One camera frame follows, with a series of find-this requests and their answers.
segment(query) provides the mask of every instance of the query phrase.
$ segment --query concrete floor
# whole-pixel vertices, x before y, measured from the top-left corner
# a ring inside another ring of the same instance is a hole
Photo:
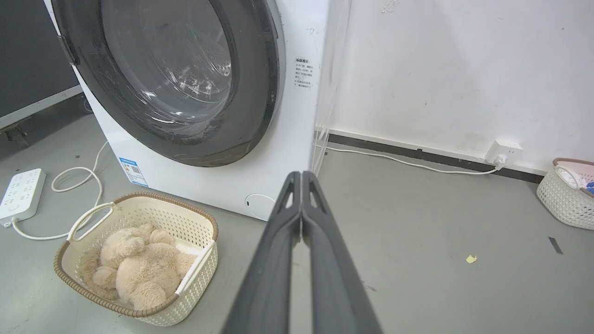
[[[104,141],[86,116],[0,160],[0,189],[17,170],[41,167],[48,174],[37,215],[20,223],[23,230],[65,232],[92,206],[94,181],[62,194],[50,184],[64,169],[91,167]],[[110,150],[99,176],[106,201],[145,189],[127,181]],[[385,333],[594,332],[594,232],[557,222],[536,198],[535,184],[337,152],[326,157],[320,181]],[[0,333],[217,333],[264,224],[199,206],[219,223],[219,266],[182,323],[155,327],[91,303],[54,274],[64,240],[29,241],[6,229],[0,231]],[[474,264],[466,263],[469,254],[478,255]],[[308,263],[308,249],[298,245],[292,333],[311,332]]]

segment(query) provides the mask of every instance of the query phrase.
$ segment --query woven basket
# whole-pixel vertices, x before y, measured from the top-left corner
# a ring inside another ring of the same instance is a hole
[[[79,238],[74,237],[78,225],[102,208],[110,211]],[[179,288],[163,304],[149,310],[132,310],[89,291],[78,271],[80,257],[101,247],[114,231],[151,223],[168,231],[184,244],[196,247],[199,254]],[[79,294],[114,312],[157,326],[171,326],[182,321],[194,308],[217,267],[217,223],[209,213],[172,197],[134,193],[111,203],[96,206],[79,218],[70,230],[67,241],[58,251],[54,269],[58,276]]]
[[[553,166],[538,185],[536,195],[562,223],[594,229],[594,194],[580,185],[580,178],[594,181],[594,163],[557,158],[553,160]],[[562,171],[571,175],[573,182],[561,177]]]

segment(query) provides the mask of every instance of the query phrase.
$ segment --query stuffed toy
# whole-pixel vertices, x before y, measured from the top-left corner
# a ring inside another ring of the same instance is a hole
[[[138,228],[122,228],[110,235],[101,246],[99,265],[117,269],[126,256],[143,251],[154,227],[143,224]]]
[[[175,245],[175,240],[167,231],[154,229],[151,224],[143,224],[138,228],[119,229],[110,235],[99,251],[99,264],[91,263],[90,266],[83,266],[83,281],[93,292],[105,299],[114,300],[117,298],[116,274],[119,265],[126,256],[133,256],[141,253],[148,243],[165,242]]]
[[[195,259],[196,255],[180,252],[173,243],[144,246],[142,253],[126,257],[119,265],[115,286],[120,302],[131,303],[135,310],[148,310],[164,303]]]

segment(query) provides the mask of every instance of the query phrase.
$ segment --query white wall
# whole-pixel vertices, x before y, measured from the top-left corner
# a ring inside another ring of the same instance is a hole
[[[594,1],[353,0],[334,133],[517,169],[594,160]]]

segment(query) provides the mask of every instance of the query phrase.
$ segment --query washing machine door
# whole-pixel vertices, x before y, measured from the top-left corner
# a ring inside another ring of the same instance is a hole
[[[259,0],[52,0],[71,62],[111,117],[155,152],[215,167],[273,116],[277,34]]]

